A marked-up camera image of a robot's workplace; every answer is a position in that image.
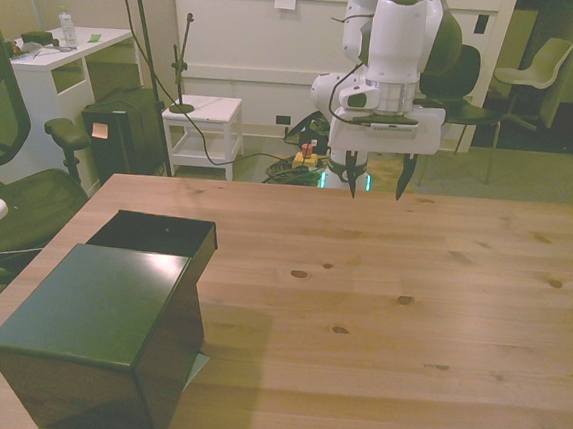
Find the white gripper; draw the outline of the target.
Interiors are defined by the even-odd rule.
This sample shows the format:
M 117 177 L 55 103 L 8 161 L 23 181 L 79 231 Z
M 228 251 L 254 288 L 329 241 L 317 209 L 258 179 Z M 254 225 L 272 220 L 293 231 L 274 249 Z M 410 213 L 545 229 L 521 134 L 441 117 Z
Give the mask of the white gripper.
M 372 110 L 337 108 L 330 124 L 332 150 L 346 150 L 345 173 L 351 197 L 366 184 L 367 153 L 404 153 L 403 170 L 396 185 L 398 200 L 415 172 L 420 154 L 432 155 L 440 147 L 446 112 L 415 106 L 405 115 L 375 114 Z

